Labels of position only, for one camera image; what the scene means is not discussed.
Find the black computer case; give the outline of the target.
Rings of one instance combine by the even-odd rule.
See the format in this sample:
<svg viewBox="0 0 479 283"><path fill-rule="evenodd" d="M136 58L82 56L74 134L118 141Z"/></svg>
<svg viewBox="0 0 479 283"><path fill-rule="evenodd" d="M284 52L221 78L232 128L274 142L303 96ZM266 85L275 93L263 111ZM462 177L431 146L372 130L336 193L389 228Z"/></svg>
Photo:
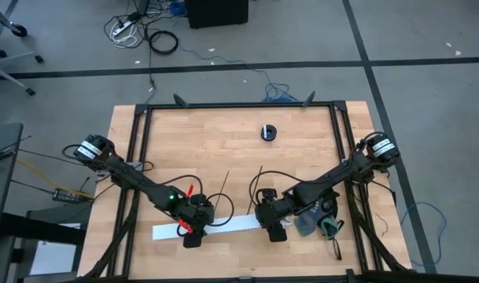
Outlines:
<svg viewBox="0 0 479 283"><path fill-rule="evenodd" d="M249 0L184 0L192 29L232 24L249 20Z"/></svg>

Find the small black round object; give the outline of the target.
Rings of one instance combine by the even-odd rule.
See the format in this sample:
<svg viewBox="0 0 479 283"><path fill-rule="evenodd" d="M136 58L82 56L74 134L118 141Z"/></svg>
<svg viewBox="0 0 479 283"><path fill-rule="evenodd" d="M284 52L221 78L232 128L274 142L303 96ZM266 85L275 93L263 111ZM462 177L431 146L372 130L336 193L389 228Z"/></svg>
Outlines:
<svg viewBox="0 0 479 283"><path fill-rule="evenodd" d="M276 139L277 128L270 124L264 124L260 131L260 137L266 142L272 142Z"/></svg>

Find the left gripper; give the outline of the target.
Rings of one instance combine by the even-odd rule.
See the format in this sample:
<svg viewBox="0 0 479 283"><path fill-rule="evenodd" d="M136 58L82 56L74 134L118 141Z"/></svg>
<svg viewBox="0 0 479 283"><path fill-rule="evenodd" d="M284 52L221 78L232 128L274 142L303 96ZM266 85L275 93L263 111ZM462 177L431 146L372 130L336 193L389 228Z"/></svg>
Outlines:
<svg viewBox="0 0 479 283"><path fill-rule="evenodd" d="M198 248L207 234L204 228L214 222L214 207L204 194L191 196L182 206L178 219L178 235L184 248Z"/></svg>

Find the black power supply box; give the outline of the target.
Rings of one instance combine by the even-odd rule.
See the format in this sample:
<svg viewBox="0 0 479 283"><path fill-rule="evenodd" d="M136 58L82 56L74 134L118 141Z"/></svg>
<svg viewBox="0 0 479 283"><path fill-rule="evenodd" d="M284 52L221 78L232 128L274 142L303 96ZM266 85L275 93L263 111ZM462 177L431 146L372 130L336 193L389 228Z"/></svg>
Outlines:
<svg viewBox="0 0 479 283"><path fill-rule="evenodd" d="M56 188L53 192L52 200L63 202L67 204L80 204L84 202L90 202L94 198L87 197L78 193L73 193L64 189Z"/></svg>

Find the long black zip tie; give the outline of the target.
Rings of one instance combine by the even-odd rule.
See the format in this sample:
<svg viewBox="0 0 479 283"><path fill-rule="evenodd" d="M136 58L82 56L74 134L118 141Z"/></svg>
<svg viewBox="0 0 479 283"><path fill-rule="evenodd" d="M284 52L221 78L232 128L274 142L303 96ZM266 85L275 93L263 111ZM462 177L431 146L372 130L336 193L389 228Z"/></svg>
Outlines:
<svg viewBox="0 0 479 283"><path fill-rule="evenodd" d="M217 196L217 200L216 200L216 203L215 203L215 212L218 210L220 198L221 198L221 196L223 195L223 191L224 191L224 189L225 189L225 185L226 185L226 183L227 183L227 179L228 179L228 177L229 177L229 174L230 174L230 170L227 170L226 175L225 175L225 178L224 178L224 180L223 180L223 184L222 184L221 189L220 189L220 191L219 191L219 193L218 193L218 196Z"/></svg>
<svg viewBox="0 0 479 283"><path fill-rule="evenodd" d="M258 188L258 183L259 183L259 180L260 180L260 174L262 173L262 171L263 171L263 165L260 165L259 172L258 172L257 176L254 178L254 181L255 181L254 186L252 187L252 190L249 191L250 203L249 203L248 211L246 213L247 215L250 214L250 211L255 204L255 194L256 194L256 190Z"/></svg>

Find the grey glove with green cuff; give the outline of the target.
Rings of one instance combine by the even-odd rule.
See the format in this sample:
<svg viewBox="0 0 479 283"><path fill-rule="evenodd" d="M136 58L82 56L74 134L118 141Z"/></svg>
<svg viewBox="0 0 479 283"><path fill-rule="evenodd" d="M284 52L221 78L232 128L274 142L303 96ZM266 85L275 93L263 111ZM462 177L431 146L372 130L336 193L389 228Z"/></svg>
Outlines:
<svg viewBox="0 0 479 283"><path fill-rule="evenodd" d="M338 235L344 224L344 220L336 220L333 216L330 216L324 218L320 222L319 227L324 236L326 236L329 240L333 240Z"/></svg>
<svg viewBox="0 0 479 283"><path fill-rule="evenodd" d="M319 224L324 218L337 217L337 198L339 196L339 193L330 190L321 200L317 200L308 211L295 218L297 231L302 237L315 232L317 228L320 229Z"/></svg>

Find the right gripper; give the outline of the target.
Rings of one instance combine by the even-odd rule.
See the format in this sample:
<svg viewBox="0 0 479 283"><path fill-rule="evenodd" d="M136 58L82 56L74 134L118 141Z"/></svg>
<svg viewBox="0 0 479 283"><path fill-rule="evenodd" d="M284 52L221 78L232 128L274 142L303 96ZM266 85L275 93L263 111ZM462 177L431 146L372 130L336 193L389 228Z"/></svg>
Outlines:
<svg viewBox="0 0 479 283"><path fill-rule="evenodd" d="M293 213L293 197L282 193L278 199L278 191L272 188L258 189L255 194L255 215L260 226L267 230L270 242L287 240L286 230L281 220Z"/></svg>

